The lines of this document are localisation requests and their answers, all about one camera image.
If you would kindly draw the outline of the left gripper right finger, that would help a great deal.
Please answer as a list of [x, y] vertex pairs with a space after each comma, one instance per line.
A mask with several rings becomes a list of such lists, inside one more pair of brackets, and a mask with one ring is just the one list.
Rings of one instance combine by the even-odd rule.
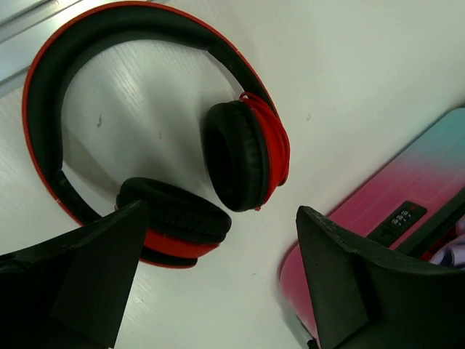
[[322, 348], [462, 348], [464, 272], [424, 262], [296, 213]]

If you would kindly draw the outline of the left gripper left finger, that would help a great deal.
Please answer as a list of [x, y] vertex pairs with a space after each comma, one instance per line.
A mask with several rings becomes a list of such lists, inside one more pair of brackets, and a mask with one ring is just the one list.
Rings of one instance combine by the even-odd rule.
[[2, 348], [113, 348], [148, 224], [136, 201], [1, 256]]

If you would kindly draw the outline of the red cartoon print garment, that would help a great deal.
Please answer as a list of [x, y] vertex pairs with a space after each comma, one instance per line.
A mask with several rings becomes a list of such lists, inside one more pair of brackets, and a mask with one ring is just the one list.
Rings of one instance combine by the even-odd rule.
[[462, 217], [422, 257], [447, 268], [464, 269], [464, 218]]

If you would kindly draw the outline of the red and black headphones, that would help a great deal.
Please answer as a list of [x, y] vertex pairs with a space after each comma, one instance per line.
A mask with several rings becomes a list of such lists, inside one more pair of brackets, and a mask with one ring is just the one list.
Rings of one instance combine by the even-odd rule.
[[204, 161], [216, 206], [159, 180], [123, 182], [116, 208], [144, 201], [150, 220], [140, 259], [165, 268], [191, 268], [226, 238], [229, 211], [260, 210], [286, 183], [290, 141], [258, 74], [234, 44], [201, 19], [147, 1], [120, 1], [87, 10], [69, 20], [43, 44], [23, 89], [23, 129], [29, 154], [50, 195], [77, 223], [99, 215], [70, 184], [62, 169], [61, 110], [77, 72], [111, 46], [159, 39], [203, 50], [218, 60], [242, 88], [237, 100], [210, 107], [201, 127]]

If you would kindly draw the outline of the pink hard-shell suitcase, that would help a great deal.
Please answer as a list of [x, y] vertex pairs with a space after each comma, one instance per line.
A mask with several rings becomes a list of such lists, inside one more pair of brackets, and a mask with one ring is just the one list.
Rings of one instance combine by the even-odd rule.
[[[464, 218], [464, 109], [439, 118], [323, 216], [363, 238], [422, 260]], [[279, 281], [285, 299], [310, 334], [309, 347], [322, 348], [299, 238], [283, 260]]]

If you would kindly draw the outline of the aluminium frame rail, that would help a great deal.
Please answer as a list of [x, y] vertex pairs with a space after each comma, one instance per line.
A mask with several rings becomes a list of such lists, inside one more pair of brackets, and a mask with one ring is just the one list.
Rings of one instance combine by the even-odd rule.
[[1, 95], [9, 92], [12, 80], [25, 69], [24, 61], [40, 36], [49, 36], [45, 23], [77, 1], [1, 2]]

